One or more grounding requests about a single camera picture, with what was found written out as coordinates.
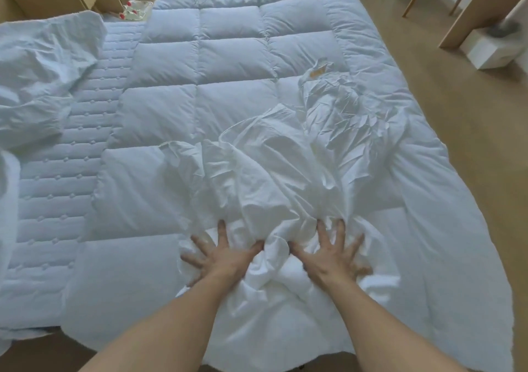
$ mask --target white box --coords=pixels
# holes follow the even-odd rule
[[[486,34],[486,29],[473,30],[460,46],[462,52],[477,69],[506,66],[524,48],[521,32],[504,38],[494,38]]]

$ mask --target wooden floor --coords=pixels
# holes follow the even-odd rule
[[[402,69],[429,124],[471,189],[514,291],[516,371],[528,370],[528,89],[515,69],[482,72],[437,48],[453,22],[439,0],[361,0]],[[53,335],[16,344],[6,372],[73,372],[91,352]],[[349,355],[323,357],[309,371],[354,371]]]

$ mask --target bed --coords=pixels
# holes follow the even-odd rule
[[[0,330],[60,324],[84,215],[143,23],[108,22],[100,61],[72,94],[76,104],[58,139],[17,152],[22,167],[15,248],[0,289]]]

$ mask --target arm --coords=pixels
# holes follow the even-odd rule
[[[467,372],[422,336],[416,334],[356,283],[358,275],[372,272],[358,268],[353,259],[364,236],[345,246],[345,223],[337,226],[332,245],[324,224],[317,222],[320,250],[307,254],[297,243],[291,253],[305,265],[308,276],[332,298],[345,322],[362,370],[365,372]]]
[[[218,247],[191,236],[206,256],[205,260],[181,257],[200,270],[189,284],[192,288],[128,329],[80,372],[197,371],[220,303],[263,248],[263,242],[257,242],[249,250],[230,249],[225,227],[223,221],[218,223]]]

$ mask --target hand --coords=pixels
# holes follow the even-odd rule
[[[191,240],[198,249],[205,255],[205,259],[200,259],[190,254],[182,254],[182,261],[191,264],[200,270],[200,275],[187,286],[192,287],[206,276],[214,275],[226,283],[231,289],[238,283],[244,275],[253,258],[264,248],[264,241],[259,240],[247,250],[236,250],[229,248],[228,234],[224,221],[218,222],[218,246],[206,243],[197,236],[191,236]]]
[[[365,240],[364,234],[356,237],[356,240],[345,248],[345,222],[340,219],[337,222],[335,244],[332,244],[325,224],[318,219],[317,235],[320,249],[315,254],[305,252],[299,243],[288,242],[288,244],[290,252],[299,258],[310,279],[321,289],[328,291],[330,282],[339,279],[353,279],[355,282],[359,276],[372,274],[370,266],[358,266],[354,262],[354,257]]]

